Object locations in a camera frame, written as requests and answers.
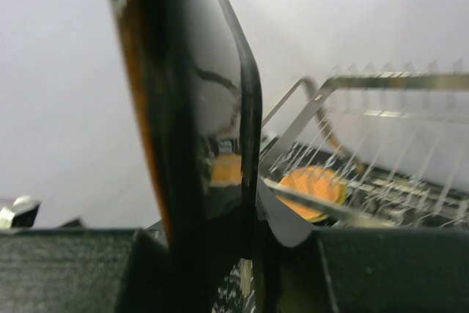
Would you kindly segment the small round orange woven plate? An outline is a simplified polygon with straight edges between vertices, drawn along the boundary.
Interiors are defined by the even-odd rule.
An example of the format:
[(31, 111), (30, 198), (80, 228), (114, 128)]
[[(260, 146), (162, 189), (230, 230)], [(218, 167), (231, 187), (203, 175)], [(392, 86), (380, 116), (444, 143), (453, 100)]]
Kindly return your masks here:
[[(339, 195), (339, 184), (341, 184), (337, 180), (334, 170), (321, 166), (296, 168), (284, 176), (279, 183), (309, 196), (316, 196), (321, 200), (332, 203), (335, 203), (334, 201)], [(323, 214), (318, 210), (293, 202), (283, 196), (277, 196), (276, 198), (305, 220)]]

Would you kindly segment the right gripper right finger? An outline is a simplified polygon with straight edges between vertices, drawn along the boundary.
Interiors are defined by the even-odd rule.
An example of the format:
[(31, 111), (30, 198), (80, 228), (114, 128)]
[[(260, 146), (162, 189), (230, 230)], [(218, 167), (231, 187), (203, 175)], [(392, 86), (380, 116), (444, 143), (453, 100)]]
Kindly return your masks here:
[(259, 180), (258, 312), (466, 312), (468, 234), (315, 227)]

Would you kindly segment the green-rimmed woven bamboo plate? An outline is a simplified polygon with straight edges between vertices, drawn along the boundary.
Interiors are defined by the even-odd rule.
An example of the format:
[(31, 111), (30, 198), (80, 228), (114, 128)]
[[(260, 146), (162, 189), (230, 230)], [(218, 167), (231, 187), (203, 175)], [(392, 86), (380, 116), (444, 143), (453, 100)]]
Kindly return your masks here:
[[(344, 205), (347, 202), (347, 192), (347, 186), (344, 184), (339, 184), (339, 195), (334, 202), (338, 205)], [(329, 215), (323, 213), (320, 216), (308, 219), (308, 222), (315, 226), (324, 227), (334, 225), (337, 220), (334, 220)]]

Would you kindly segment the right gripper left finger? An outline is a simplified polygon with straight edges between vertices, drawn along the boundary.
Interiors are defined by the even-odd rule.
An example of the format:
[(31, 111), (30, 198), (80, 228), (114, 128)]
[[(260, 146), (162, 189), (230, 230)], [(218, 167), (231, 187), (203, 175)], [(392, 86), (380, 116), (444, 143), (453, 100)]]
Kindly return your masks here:
[(170, 312), (163, 247), (141, 229), (1, 233), (2, 312)]

